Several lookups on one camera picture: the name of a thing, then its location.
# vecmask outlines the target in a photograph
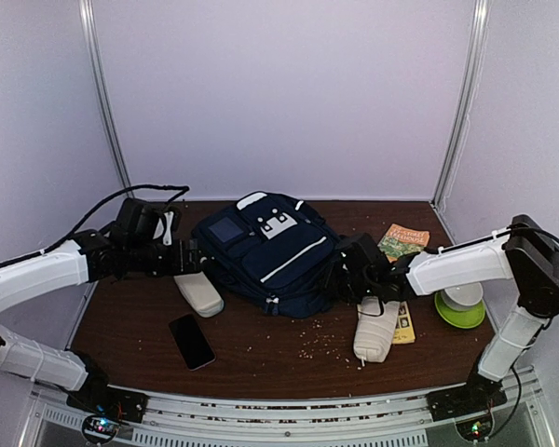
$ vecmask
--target navy blue backpack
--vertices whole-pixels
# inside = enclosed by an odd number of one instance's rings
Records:
[[[306,318],[328,310],[319,282],[338,235],[303,200],[252,193],[197,224],[205,274],[271,315]]]

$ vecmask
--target white wall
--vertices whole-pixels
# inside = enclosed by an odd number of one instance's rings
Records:
[[[559,236],[559,1],[495,2],[470,133],[444,212],[455,239],[527,213]],[[501,322],[514,287],[486,289]],[[559,428],[559,317],[528,352]]]
[[[98,110],[78,2],[0,2],[0,261],[45,247],[118,188]],[[85,289],[20,305],[0,322],[63,347]],[[0,446],[14,441],[29,390],[0,374]]]
[[[472,0],[108,0],[95,20],[134,183],[429,199]]]

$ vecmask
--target white zipper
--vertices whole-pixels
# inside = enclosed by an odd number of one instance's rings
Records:
[[[313,242],[312,244],[304,247],[303,249],[301,249],[299,252],[297,252],[292,258],[290,258],[288,261],[286,261],[285,263],[283,263],[282,265],[280,265],[278,268],[272,270],[271,272],[269,272],[267,275],[265,275],[264,277],[261,278],[261,282],[266,282],[268,280],[270,280],[271,278],[273,278],[274,275],[276,275],[280,270],[282,270],[283,268],[287,267],[288,265],[290,265],[291,263],[293,263],[296,259],[298,259],[300,256],[302,256],[303,254],[305,254],[307,251],[314,249],[315,247],[317,247],[318,245],[322,244],[323,242],[325,242],[327,240],[326,236],[323,236],[321,239],[319,239],[317,242]]]

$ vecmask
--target smartphone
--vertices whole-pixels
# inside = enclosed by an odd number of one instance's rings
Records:
[[[191,314],[170,323],[171,334],[190,371],[197,370],[215,360],[213,349]]]

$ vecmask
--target black smartphone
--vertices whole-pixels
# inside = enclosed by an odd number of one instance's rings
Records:
[[[191,314],[170,323],[171,334],[190,371],[210,364],[215,360],[213,349]]]

